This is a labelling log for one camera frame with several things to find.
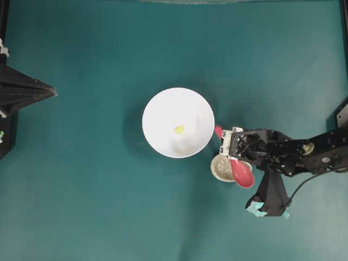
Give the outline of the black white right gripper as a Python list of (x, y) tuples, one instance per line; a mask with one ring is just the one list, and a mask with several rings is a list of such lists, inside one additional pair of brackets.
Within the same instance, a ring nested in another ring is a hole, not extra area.
[(219, 154), (255, 166), (266, 166), (271, 162), (271, 134), (272, 131), (268, 129), (247, 131), (240, 127), (223, 129)]

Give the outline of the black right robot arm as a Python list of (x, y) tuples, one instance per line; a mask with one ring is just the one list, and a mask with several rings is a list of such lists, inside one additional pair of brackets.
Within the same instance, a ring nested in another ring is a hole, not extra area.
[(216, 128), (220, 154), (245, 161), (262, 171), (293, 177), (300, 173), (347, 171), (347, 128), (338, 128), (309, 139), (292, 139), (269, 129)]

